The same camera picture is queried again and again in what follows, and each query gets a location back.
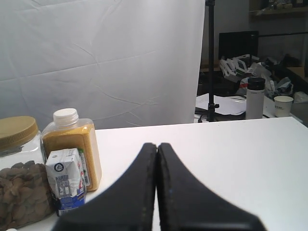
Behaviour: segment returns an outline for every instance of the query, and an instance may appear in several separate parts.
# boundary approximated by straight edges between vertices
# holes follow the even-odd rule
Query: white cup
[[[293,98],[289,96],[276,96],[275,101],[275,116],[288,117],[290,116]]]

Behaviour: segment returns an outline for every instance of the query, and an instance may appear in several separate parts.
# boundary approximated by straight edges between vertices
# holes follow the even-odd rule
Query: plastic bottle
[[[246,119],[261,119],[263,117],[264,92],[265,79],[250,78],[248,80]]]
[[[47,157],[51,151],[78,148],[87,191],[94,191],[99,187],[102,169],[91,119],[79,119],[74,108],[56,111],[53,122],[43,130],[42,139]]]

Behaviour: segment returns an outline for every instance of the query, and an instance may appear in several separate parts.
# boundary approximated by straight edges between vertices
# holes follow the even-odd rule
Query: wall
[[[304,18],[249,20],[248,0],[216,0],[215,6],[215,57],[218,58],[219,33],[258,30],[260,34],[292,33],[305,31]],[[282,58],[289,53],[299,59],[303,57],[304,36],[284,36],[259,39],[259,56],[270,55]],[[205,11],[202,61],[208,60],[208,8]]]

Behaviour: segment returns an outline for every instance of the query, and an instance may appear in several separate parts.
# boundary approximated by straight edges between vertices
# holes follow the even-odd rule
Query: white backdrop
[[[0,118],[193,122],[204,0],[1,0]]]

